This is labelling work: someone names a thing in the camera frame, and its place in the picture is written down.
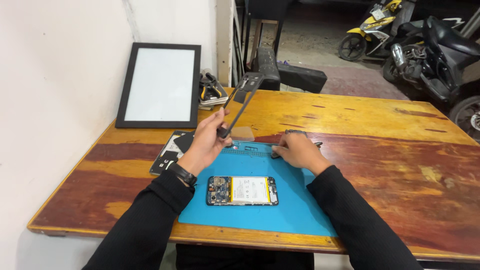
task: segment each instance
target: black motorcycle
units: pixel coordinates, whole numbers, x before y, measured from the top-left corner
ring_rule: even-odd
[[[449,118],[480,142],[480,83],[464,84],[464,69],[480,60],[480,44],[468,40],[435,17],[421,28],[423,42],[391,46],[392,56],[383,68],[384,78],[406,80],[426,92],[444,108]]]

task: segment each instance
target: ground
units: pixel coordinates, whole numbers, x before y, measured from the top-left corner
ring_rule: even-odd
[[[359,27],[368,5],[348,2],[321,1],[316,4],[295,3],[289,7],[283,24],[277,59],[291,65],[323,71],[328,80],[322,94],[428,100],[407,85],[395,86],[383,79],[383,59],[363,56],[346,61],[338,55],[338,45],[347,31]],[[252,20],[249,53],[256,20]],[[272,46],[274,25],[264,24],[262,45]],[[289,91],[301,91],[288,88]]]

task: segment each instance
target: motorcycle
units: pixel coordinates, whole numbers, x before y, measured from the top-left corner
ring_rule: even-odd
[[[389,52],[385,53],[379,48],[390,38],[392,22],[402,8],[401,2],[391,1],[382,10],[373,11],[372,16],[366,19],[360,28],[347,31],[350,34],[343,38],[338,46],[340,57],[347,61],[357,60],[363,54],[370,57],[388,57]]]
[[[480,44],[430,16],[421,29],[423,42],[391,46],[383,67],[392,83],[405,80],[426,91],[449,110],[449,118],[480,142],[480,81],[464,84],[464,69],[480,60]]]
[[[390,36],[394,20],[405,20],[405,17],[396,15],[401,11],[401,0],[393,0],[385,5],[383,9],[374,10],[372,16],[366,19],[360,28],[353,28],[347,33],[338,46],[338,54],[347,61],[354,61],[362,55],[375,58],[387,58],[390,56],[390,47],[395,43],[402,45],[416,43],[414,32],[421,32],[423,21],[405,22],[400,24],[395,36]],[[461,18],[446,18],[452,28],[463,24]]]

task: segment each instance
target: person's left hand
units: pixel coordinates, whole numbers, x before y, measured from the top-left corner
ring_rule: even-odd
[[[195,131],[192,145],[177,161],[177,164],[195,176],[198,176],[203,169],[210,166],[223,147],[232,144],[230,136],[222,139],[216,135],[217,128],[221,126],[227,128],[228,124],[223,122],[223,119],[228,114],[229,110],[223,110],[222,107],[219,111],[201,121]]]

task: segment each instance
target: yellow motorcycle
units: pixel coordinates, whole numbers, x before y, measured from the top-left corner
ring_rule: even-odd
[[[384,44],[390,38],[392,22],[402,9],[401,0],[393,0],[386,4],[383,9],[372,11],[372,16],[366,19],[360,28],[353,28],[338,46],[338,54],[347,61],[354,61],[363,54],[370,57],[378,57],[376,53],[383,50]]]

